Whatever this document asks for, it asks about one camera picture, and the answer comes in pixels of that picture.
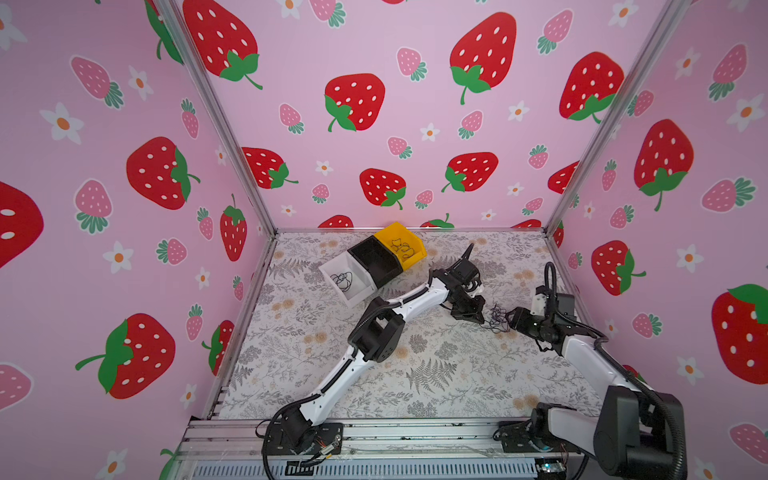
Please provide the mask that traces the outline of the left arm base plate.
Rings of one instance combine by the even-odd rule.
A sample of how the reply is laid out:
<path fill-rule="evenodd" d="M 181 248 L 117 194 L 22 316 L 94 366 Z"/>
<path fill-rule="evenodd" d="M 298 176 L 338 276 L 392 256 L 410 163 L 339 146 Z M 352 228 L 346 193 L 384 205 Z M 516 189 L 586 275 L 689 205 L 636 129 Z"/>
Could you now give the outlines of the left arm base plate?
<path fill-rule="evenodd" d="M 267 428 L 264 451 L 268 456 L 336 455 L 343 443 L 343 423 L 323 423 L 304 429 L 277 421 Z"/>

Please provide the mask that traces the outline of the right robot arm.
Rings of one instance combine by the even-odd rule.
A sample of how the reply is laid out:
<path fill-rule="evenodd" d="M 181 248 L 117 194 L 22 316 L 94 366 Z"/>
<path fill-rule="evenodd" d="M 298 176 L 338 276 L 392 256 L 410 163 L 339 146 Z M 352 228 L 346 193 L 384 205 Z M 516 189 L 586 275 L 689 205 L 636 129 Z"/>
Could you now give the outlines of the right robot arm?
<path fill-rule="evenodd" d="M 566 406 L 541 403 L 528 427 L 537 446 L 569 443 L 602 471 L 622 479 L 684 479 L 688 475 L 684 412 L 672 394 L 652 389 L 606 350 L 606 335 L 577 320 L 574 299 L 559 293 L 553 263 L 531 308 L 505 316 L 511 329 L 543 351 L 567 360 L 601 397 L 597 417 Z"/>

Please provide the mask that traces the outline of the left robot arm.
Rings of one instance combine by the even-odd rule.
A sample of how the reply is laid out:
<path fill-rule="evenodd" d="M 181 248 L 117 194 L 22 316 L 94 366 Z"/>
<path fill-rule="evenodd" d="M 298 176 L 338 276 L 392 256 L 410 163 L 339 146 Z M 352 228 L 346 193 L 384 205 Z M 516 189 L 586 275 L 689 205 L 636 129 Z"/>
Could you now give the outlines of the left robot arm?
<path fill-rule="evenodd" d="M 293 451 L 310 442 L 348 388 L 395 352 L 411 318 L 444 306 L 457 321 L 483 324 L 485 299 L 479 268 L 470 260 L 473 247 L 470 244 L 450 267 L 430 270 L 417 288 L 389 300 L 374 298 L 348 336 L 348 348 L 337 365 L 309 396 L 280 408 L 264 435 L 279 430 L 278 438 Z"/>

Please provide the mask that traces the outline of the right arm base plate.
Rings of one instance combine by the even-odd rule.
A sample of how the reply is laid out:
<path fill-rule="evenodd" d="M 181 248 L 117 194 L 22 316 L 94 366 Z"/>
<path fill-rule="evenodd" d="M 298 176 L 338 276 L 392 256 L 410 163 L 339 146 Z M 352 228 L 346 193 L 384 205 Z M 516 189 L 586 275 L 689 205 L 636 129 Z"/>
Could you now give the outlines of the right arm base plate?
<path fill-rule="evenodd" d="M 502 421 L 492 435 L 505 453 L 581 453 L 573 444 L 535 432 L 530 420 Z"/>

